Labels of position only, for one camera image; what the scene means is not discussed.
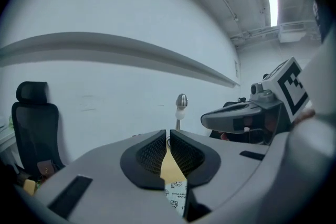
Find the fluorescent light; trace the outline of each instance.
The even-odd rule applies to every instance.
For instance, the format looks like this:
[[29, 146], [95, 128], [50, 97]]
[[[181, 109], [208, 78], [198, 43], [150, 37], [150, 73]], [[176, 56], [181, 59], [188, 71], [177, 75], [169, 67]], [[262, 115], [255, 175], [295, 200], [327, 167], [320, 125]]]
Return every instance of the fluorescent light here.
[[278, 25], [278, 0], [269, 0], [269, 9], [271, 11], [271, 26]]

